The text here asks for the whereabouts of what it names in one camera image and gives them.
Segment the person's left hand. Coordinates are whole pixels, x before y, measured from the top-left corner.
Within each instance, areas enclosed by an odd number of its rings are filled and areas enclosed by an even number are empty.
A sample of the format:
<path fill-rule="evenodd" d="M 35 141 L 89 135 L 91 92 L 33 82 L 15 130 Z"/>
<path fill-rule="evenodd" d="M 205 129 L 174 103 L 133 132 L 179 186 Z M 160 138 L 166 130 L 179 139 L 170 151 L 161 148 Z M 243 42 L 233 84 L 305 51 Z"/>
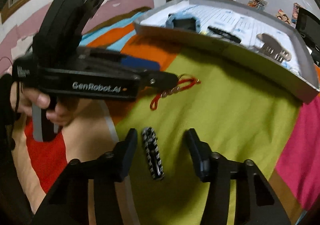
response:
<path fill-rule="evenodd" d="M 9 72 L 1 76 L 1 124 L 9 125 L 18 119 L 18 114 L 32 116 L 32 106 L 46 110 L 46 118 L 52 123 L 66 126 L 81 111 L 77 98 L 58 100 L 53 110 L 49 109 L 50 97 L 34 88 L 19 88 Z"/>

